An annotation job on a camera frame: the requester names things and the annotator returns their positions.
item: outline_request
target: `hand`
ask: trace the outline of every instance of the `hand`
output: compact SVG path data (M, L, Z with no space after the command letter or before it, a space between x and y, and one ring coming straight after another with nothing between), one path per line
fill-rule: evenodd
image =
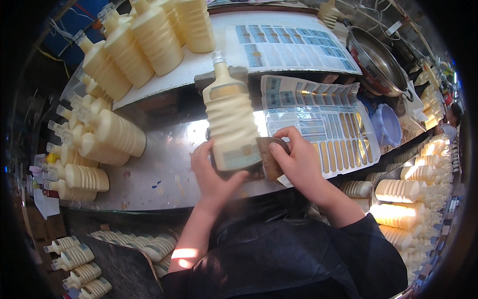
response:
M222 180L214 171L208 160L209 150L214 141L210 139L198 146L191 154L191 168L201 190L198 204L212 213L219 213L232 193L244 182L249 173L239 171L229 181Z
M294 187L309 200L313 200L320 192L320 186L326 182L314 146L306 141L295 127L282 128L274 134L274 137L289 138L290 156L276 143L271 143L269 148Z

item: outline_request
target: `person in background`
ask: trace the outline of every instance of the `person in background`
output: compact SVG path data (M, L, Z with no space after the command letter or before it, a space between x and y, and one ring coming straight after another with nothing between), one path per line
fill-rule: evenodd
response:
M322 177L312 144L294 127L274 137L289 138L291 155L275 143L271 153L331 225L303 218L254 221L235 233L228 229L228 236L210 249L213 224L248 173L222 180L208 159L213 140L204 142L191 155L201 198L162 277L165 298L385 299L405 290L407 269L400 254L371 214Z
M450 108L446 111L446 120L449 123L440 123L435 126L433 135L440 135L445 133L450 138L450 143L453 143L456 137L456 127L460 124L461 121L461 108L456 103L452 103Z

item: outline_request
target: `black sleeve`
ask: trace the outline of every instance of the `black sleeve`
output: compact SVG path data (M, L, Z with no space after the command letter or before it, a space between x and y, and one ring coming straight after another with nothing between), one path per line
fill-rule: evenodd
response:
M185 299L189 289L191 269L168 273L161 278L164 298Z
M405 264L383 236L372 214L341 229L330 227L328 231L363 298L390 298L407 288Z

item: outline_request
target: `plastic bucket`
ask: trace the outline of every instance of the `plastic bucket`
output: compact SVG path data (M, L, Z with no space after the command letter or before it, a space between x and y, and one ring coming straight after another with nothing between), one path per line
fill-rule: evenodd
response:
M387 104L380 104L370 121L381 146L397 147L400 144L402 129L397 115Z

